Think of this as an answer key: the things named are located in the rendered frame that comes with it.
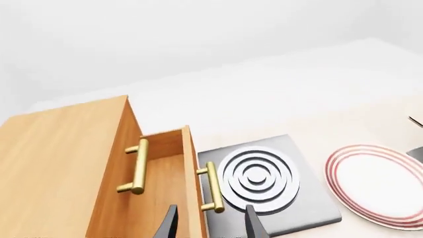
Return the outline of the flat black stove plate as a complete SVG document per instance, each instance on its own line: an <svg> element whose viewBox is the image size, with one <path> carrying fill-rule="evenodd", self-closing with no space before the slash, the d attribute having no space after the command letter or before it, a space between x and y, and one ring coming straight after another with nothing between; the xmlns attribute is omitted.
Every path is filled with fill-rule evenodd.
<svg viewBox="0 0 423 238"><path fill-rule="evenodd" d="M199 152L214 162L225 211L206 212L210 238L247 238L252 205L271 237L341 221L342 216L311 166L287 134Z"/></svg>

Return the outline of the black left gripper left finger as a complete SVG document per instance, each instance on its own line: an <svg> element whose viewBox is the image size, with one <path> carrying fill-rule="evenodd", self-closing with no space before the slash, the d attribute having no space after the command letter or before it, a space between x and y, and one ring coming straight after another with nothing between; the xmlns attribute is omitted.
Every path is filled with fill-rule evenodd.
<svg viewBox="0 0 423 238"><path fill-rule="evenodd" d="M178 206L170 205L153 238L176 238L178 229Z"/></svg>

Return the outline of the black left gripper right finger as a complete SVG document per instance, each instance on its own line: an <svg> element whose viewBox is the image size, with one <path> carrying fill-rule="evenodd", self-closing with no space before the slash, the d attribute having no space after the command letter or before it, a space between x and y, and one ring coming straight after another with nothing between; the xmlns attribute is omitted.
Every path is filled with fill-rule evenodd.
<svg viewBox="0 0 423 238"><path fill-rule="evenodd" d="M246 205L245 212L245 229L247 238L270 238L267 231L261 224L252 205Z"/></svg>

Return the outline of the wooden cabinet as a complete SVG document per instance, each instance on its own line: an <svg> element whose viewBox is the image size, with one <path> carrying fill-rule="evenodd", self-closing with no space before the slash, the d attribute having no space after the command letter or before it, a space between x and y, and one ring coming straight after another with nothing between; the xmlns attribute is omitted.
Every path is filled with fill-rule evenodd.
<svg viewBox="0 0 423 238"><path fill-rule="evenodd" d="M86 238L122 103L74 104L0 126L0 238Z"/></svg>

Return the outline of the wooden drawer, open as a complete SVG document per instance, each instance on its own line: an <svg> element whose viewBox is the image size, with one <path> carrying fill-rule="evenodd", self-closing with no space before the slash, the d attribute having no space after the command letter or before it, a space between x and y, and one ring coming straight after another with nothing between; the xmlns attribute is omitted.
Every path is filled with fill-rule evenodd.
<svg viewBox="0 0 423 238"><path fill-rule="evenodd" d="M184 126L143 138L149 142L145 192L130 196L127 238L153 238L173 204L178 207L176 238L207 238L190 128Z"/></svg>

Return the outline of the white plate with red rings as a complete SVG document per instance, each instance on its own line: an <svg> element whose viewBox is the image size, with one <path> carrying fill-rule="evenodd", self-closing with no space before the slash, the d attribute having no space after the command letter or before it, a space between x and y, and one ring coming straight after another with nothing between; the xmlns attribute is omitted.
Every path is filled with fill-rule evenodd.
<svg viewBox="0 0 423 238"><path fill-rule="evenodd" d="M325 180L339 202L377 225L423 230L423 163L390 148L341 147L325 163Z"/></svg>

